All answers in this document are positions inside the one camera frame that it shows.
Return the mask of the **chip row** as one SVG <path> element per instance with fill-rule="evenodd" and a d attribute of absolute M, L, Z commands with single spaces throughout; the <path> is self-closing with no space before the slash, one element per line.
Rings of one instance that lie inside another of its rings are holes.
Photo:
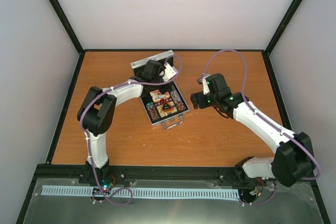
<path fill-rule="evenodd" d="M 149 103 L 146 104 L 146 110 L 147 110 L 147 112 L 149 114 L 149 117 L 150 117 L 150 119 L 153 123 L 160 119 L 160 116 L 159 116 L 153 102 L 149 102 Z"/>
<path fill-rule="evenodd" d="M 178 109 L 178 111 L 179 112 L 185 111 L 187 108 L 186 108 L 181 96 L 179 95 L 179 93 L 176 90 L 172 90 L 170 92 L 170 94 L 171 94 L 171 97 L 172 97 L 172 99 L 174 101 L 174 104 L 175 104 L 176 108 Z"/>

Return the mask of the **black triangular dealer button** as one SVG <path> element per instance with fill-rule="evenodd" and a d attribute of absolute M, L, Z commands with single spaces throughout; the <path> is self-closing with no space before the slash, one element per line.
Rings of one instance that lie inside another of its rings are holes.
<path fill-rule="evenodd" d="M 162 103 L 162 112 L 168 113 L 173 110 L 173 107 L 166 100 L 162 99 L 160 102 Z"/>

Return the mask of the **aluminium poker set case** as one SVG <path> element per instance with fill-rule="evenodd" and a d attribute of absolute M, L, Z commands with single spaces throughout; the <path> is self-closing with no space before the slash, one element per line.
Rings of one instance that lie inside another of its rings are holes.
<path fill-rule="evenodd" d="M 150 84 L 144 86 L 140 100 L 151 125 L 166 130 L 182 124 L 183 115 L 190 111 L 174 81 L 179 73 L 174 59 L 174 52 L 168 50 L 131 63 L 134 80 Z"/>

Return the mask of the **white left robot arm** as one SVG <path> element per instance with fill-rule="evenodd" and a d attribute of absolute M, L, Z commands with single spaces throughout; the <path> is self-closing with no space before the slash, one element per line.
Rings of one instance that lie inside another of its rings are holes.
<path fill-rule="evenodd" d="M 109 158 L 106 151 L 106 133 L 113 120 L 115 108 L 123 102 L 141 96 L 145 86 L 163 81 L 165 68 L 162 63 L 149 60 L 144 69 L 126 82 L 105 89 L 89 89 L 77 114 L 87 142 L 86 165 L 91 178 L 104 183 L 109 177 Z"/>

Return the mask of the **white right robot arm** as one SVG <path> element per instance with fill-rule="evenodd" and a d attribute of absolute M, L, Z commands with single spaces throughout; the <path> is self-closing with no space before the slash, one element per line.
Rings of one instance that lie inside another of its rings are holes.
<path fill-rule="evenodd" d="M 191 94 L 195 109 L 213 107 L 221 116 L 236 120 L 255 133 L 274 153 L 273 157 L 248 157 L 236 164 L 239 183 L 248 178 L 273 178 L 286 187 L 306 179 L 316 165 L 310 137 L 284 128 L 240 92 L 232 93 L 222 74 L 203 74 L 198 80 L 202 91 Z"/>

